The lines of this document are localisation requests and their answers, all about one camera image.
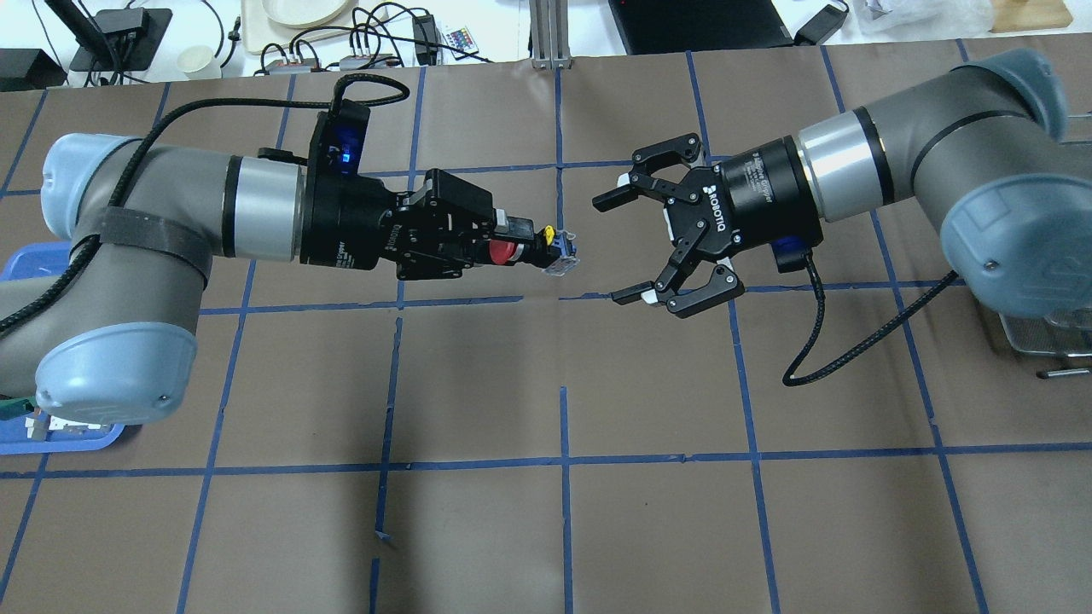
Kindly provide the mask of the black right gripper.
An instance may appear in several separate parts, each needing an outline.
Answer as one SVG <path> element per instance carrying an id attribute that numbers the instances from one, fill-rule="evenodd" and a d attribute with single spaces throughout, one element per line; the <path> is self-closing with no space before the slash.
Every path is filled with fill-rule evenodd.
<path id="1" fill-rule="evenodd" d="M 592 199 L 598 212 L 628 205 L 640 197 L 658 200 L 666 205 L 670 243 L 677 244 L 658 278 L 612 292 L 613 303 L 660 304 L 675 317 L 693 317 L 747 292 L 727 256 L 768 244 L 781 253 L 822 243 L 822 222 L 792 137 L 719 165 L 691 167 L 680 185 L 656 177 L 656 172 L 690 167 L 702 157 L 702 141 L 693 132 L 639 147 L 621 184 Z M 707 222 L 707 232 L 700 241 L 682 240 L 701 220 Z M 709 280 L 687 288 L 702 262 L 712 264 Z"/>

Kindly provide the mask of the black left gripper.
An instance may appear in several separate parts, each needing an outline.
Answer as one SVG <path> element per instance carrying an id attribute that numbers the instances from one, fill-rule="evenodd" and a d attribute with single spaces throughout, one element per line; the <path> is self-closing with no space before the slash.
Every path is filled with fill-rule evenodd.
<path id="1" fill-rule="evenodd" d="M 379 178 L 307 176 L 298 260 L 339 269 L 395 263 L 400 281 L 459 279 L 491 264 L 492 240 L 534 241 L 534 222 L 495 209 L 491 192 L 442 170 L 426 172 L 422 189 L 394 192 Z"/>

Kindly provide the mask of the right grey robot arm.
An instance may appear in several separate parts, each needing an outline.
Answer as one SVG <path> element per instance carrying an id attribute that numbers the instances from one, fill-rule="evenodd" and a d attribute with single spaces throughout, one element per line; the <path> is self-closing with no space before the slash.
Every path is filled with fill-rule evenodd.
<path id="1" fill-rule="evenodd" d="M 1091 296 L 1089 151 L 1067 145 L 1068 105 L 1045 55 L 1014 48 L 710 162 L 699 135 L 640 147 L 593 206 L 662 203 L 672 253 L 612 300 L 686 318 L 740 296 L 729 260 L 771 246 L 799 271 L 822 223 L 916 199 L 945 260 L 1010 317 L 1083 310 Z"/>

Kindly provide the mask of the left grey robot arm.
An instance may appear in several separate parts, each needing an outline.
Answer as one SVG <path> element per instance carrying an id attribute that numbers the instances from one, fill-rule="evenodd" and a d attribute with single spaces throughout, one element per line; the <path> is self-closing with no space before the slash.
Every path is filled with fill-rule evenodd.
<path id="1" fill-rule="evenodd" d="M 372 269 L 403 280 L 465 269 L 551 264 L 550 232 L 494 206 L 449 172 L 393 192 L 356 174 L 156 145 L 124 206 L 107 201 L 136 137 L 64 135 L 44 162 L 41 206 L 72 252 L 99 240 L 60 297 L 3 334 L 3 399 L 73 422 L 141 425 L 183 403 L 195 322 L 215 257 Z"/>

